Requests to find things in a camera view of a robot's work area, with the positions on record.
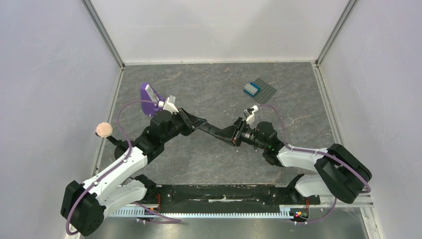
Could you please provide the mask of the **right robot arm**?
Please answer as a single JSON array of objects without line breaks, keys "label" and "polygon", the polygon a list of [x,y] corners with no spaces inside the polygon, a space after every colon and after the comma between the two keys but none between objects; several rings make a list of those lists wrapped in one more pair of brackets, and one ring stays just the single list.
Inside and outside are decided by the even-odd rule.
[{"label": "right robot arm", "polygon": [[359,194],[370,192],[371,171],[341,144],[321,149],[295,147],[278,139],[272,123],[262,121],[251,128],[243,118],[226,128],[208,127],[208,130],[215,138],[233,146],[247,143],[262,149],[262,156],[270,165],[313,171],[314,175],[301,176],[288,188],[287,195],[293,203],[309,196],[331,194],[351,204]]}]

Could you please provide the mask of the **black remote control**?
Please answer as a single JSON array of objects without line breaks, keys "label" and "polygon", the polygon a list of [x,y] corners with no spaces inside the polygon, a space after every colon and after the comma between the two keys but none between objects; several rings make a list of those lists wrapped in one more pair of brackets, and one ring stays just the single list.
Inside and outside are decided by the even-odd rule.
[{"label": "black remote control", "polygon": [[220,131],[220,128],[218,128],[218,127],[216,127],[216,126],[214,126],[214,125],[212,125],[208,122],[201,125],[199,127],[199,129],[202,130],[203,132],[209,134],[209,135],[214,136],[214,137],[216,136],[216,132]]}]

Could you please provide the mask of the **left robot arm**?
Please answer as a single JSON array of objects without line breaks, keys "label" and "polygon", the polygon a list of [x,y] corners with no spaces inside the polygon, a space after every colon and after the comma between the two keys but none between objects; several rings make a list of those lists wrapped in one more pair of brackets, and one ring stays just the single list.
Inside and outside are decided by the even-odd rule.
[{"label": "left robot arm", "polygon": [[129,142],[128,148],[115,162],[82,183],[69,183],[61,208],[67,234],[88,236],[100,227],[105,218],[126,205],[140,200],[153,202],[156,198],[154,187],[138,179],[125,186],[121,183],[160,155],[166,142],[180,134],[188,136],[205,123],[206,119],[182,108],[175,113],[159,111],[141,136]]}]

